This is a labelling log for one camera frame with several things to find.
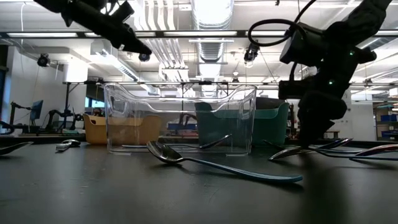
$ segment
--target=ventilation duct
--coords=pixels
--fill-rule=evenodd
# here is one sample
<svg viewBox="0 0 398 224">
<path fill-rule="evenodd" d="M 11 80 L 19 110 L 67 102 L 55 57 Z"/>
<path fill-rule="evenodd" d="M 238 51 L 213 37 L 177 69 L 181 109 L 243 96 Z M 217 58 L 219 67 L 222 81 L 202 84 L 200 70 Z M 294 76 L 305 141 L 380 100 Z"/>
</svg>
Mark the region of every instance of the ventilation duct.
<svg viewBox="0 0 398 224">
<path fill-rule="evenodd" d="M 228 30 L 232 20 L 234 0 L 191 0 L 192 18 L 196 30 Z M 205 80 L 217 81 L 223 59 L 224 43 L 197 43 L 199 73 Z M 205 92 L 205 96 L 214 95 Z"/>
</svg>

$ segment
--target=computer monitor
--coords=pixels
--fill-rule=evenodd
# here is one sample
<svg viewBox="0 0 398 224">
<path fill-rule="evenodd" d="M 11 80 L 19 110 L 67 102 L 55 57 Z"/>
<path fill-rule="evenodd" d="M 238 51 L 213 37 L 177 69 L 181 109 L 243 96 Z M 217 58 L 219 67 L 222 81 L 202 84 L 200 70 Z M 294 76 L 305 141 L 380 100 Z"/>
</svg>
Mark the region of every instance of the computer monitor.
<svg viewBox="0 0 398 224">
<path fill-rule="evenodd" d="M 30 120 L 34 121 L 40 118 L 42 113 L 43 100 L 39 100 L 33 103 L 32 110 L 30 111 Z"/>
</svg>

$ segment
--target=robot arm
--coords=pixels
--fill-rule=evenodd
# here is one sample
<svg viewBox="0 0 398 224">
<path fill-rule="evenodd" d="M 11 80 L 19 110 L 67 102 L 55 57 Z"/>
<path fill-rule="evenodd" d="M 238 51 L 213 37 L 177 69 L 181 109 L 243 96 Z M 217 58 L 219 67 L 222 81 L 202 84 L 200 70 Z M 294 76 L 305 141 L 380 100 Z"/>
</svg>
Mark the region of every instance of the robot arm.
<svg viewBox="0 0 398 224">
<path fill-rule="evenodd" d="M 119 50 L 136 52 L 141 55 L 152 53 L 145 44 L 137 39 L 132 28 L 124 23 L 134 13 L 127 1 L 121 4 L 111 16 L 100 12 L 108 0 L 35 0 L 35 2 L 49 11 L 60 13 L 67 27 L 75 21 L 95 34 L 108 39 L 112 46 Z"/>
<path fill-rule="evenodd" d="M 317 74 L 311 78 L 295 81 L 294 74 L 291 74 L 289 81 L 279 83 L 280 99 L 301 99 L 298 104 L 301 123 L 298 138 L 302 146 L 306 147 L 321 137 L 334 125 L 331 120 L 344 116 L 347 106 L 341 97 L 348 89 L 356 67 L 376 59 L 376 54 L 370 49 L 355 46 L 380 29 L 391 1 L 363 0 L 345 21 L 335 22 L 327 30 L 283 19 L 260 21 L 249 29 L 249 40 L 253 44 L 267 47 L 287 41 L 280 55 L 281 62 L 318 68 Z M 311 0 L 305 8 L 314 2 Z M 289 24 L 288 36 L 270 44 L 253 41 L 253 28 L 273 22 Z"/>
</svg>

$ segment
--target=clear plastic container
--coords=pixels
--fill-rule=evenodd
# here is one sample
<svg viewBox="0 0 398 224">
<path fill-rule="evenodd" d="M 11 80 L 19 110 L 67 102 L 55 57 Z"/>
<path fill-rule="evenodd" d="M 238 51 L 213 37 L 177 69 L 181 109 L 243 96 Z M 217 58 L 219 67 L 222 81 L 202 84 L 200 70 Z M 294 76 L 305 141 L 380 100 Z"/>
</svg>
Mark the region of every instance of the clear plastic container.
<svg viewBox="0 0 398 224">
<path fill-rule="evenodd" d="M 110 152 L 147 151 L 159 141 L 178 152 L 248 154 L 251 150 L 255 86 L 237 86 L 222 98 L 140 97 L 122 85 L 104 85 Z M 196 149 L 224 139 L 219 145 Z"/>
</svg>

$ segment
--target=white pillar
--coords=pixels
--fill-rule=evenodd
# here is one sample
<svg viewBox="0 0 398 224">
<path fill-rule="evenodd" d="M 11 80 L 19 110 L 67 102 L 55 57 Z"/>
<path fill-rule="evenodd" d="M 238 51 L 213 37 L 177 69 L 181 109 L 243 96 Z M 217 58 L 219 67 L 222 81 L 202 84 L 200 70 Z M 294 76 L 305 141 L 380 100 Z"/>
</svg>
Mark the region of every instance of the white pillar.
<svg viewBox="0 0 398 224">
<path fill-rule="evenodd" d="M 63 72 L 66 82 L 83 82 L 87 80 L 88 65 L 80 60 L 73 60 L 64 65 Z M 85 112 L 86 85 L 78 85 L 69 93 L 69 110 L 75 113 Z"/>
</svg>

